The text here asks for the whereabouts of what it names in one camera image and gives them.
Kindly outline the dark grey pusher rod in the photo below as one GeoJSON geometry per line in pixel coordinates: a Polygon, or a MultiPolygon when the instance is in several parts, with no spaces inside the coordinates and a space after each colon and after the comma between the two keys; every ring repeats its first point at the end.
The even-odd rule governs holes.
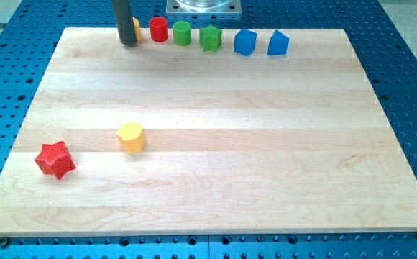
{"type": "Polygon", "coordinates": [[[111,0],[116,20],[116,28],[121,44],[125,46],[135,46],[137,36],[134,30],[132,8],[129,0],[111,0]]]}

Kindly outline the clear robot base plate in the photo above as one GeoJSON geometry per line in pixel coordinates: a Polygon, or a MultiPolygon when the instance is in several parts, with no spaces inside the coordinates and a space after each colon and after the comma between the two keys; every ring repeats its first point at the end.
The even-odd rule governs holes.
{"type": "Polygon", "coordinates": [[[168,14],[240,14],[241,0],[166,0],[168,14]]]}

